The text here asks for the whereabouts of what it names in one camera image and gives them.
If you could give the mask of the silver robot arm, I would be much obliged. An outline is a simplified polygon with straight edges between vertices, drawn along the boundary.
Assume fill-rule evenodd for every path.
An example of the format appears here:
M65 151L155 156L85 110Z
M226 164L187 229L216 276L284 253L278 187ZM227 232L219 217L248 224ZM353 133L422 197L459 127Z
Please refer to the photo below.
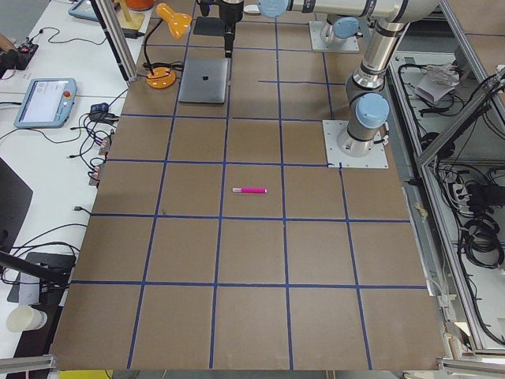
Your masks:
M376 21L367 50L346 82L350 120L337 137L339 149L361 158L374 145L378 130L387 121L389 104L379 94L383 77L406 27L428 16L437 1L258 1L262 15L279 17L287 11L370 17Z
M236 24L243 18L243 1L196 1L201 16L195 21L193 34L198 36L219 36L224 39L224 55L231 58L234 49ZM268 18L279 17L288 10L292 1L258 1L261 15ZM355 37L360 26L356 17L328 15L321 30L325 43L337 43Z

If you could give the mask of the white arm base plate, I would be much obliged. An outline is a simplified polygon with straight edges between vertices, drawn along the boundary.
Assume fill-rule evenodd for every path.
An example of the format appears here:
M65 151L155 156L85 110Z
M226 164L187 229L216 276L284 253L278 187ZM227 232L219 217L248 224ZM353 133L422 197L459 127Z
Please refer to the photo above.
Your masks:
M355 36L346 39L335 37L332 26L326 21L310 21L309 31L312 50L315 52L357 54L360 50Z
M380 131L371 141L356 141L347 120L323 120L327 165L333 168L388 169L386 142Z

